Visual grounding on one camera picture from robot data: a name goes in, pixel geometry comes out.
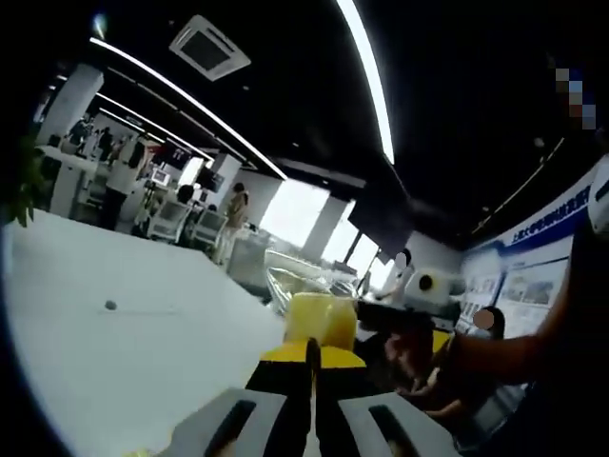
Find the poster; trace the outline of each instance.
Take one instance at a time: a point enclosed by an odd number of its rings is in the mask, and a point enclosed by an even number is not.
[[[565,259],[507,273],[497,300],[505,315],[505,338],[537,331],[556,300],[566,266]]]
[[[467,280],[465,294],[462,297],[462,313],[456,326],[458,332],[467,332],[473,325],[474,314],[493,303],[500,279],[501,275],[496,273],[474,276]]]

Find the ceiling air conditioner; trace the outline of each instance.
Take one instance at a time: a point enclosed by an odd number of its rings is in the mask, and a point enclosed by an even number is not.
[[[251,63],[232,41],[199,15],[188,21],[169,49],[209,81],[220,79]]]

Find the ceiling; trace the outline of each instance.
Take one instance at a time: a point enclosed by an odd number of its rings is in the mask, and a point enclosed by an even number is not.
[[[571,122],[549,68],[551,59],[584,71],[596,62],[590,46],[582,53],[562,39],[563,26],[577,23],[568,10],[545,18],[472,13],[462,5],[454,11],[438,1],[356,3],[379,67],[394,168],[383,157],[362,61],[335,1],[174,0],[145,8],[109,2],[103,9],[105,39],[183,88],[289,177],[343,198],[357,198],[363,181],[399,182],[415,228],[461,248],[516,224],[596,160],[593,149],[583,146],[589,143],[586,134]],[[229,37],[251,65],[210,82],[170,52],[169,43],[194,14]],[[581,36],[588,29],[581,26]],[[107,97],[197,148],[228,150],[258,172],[275,175],[213,120],[129,61],[92,44],[80,57],[104,71],[101,92]],[[72,64],[64,65],[69,71]],[[597,68],[585,74],[594,86]],[[605,90],[595,86],[595,94]],[[125,114],[99,97],[95,104]],[[476,230],[561,138],[566,141],[552,163],[515,199],[522,201]],[[340,173],[340,179],[324,170]]]

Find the monitor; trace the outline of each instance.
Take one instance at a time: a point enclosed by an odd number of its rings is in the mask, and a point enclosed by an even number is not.
[[[166,171],[162,171],[161,169],[154,169],[152,171],[152,176],[150,176],[150,181],[153,181],[156,184],[161,186],[167,186],[169,184],[169,180],[171,176]]]
[[[201,185],[201,188],[210,190],[212,192],[217,192],[222,183],[225,181],[224,176],[212,171],[211,169],[207,169],[206,167],[201,168],[196,183]]]

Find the desk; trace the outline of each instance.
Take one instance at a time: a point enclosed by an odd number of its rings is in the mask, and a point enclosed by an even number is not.
[[[161,450],[283,340],[282,320],[200,252],[34,219],[15,227],[8,319],[33,394],[74,455]]]
[[[68,155],[53,146],[39,146],[47,157],[61,162],[61,168],[50,199],[49,211],[66,218],[73,218],[78,203],[78,195],[87,177],[92,179],[98,163],[75,155]]]

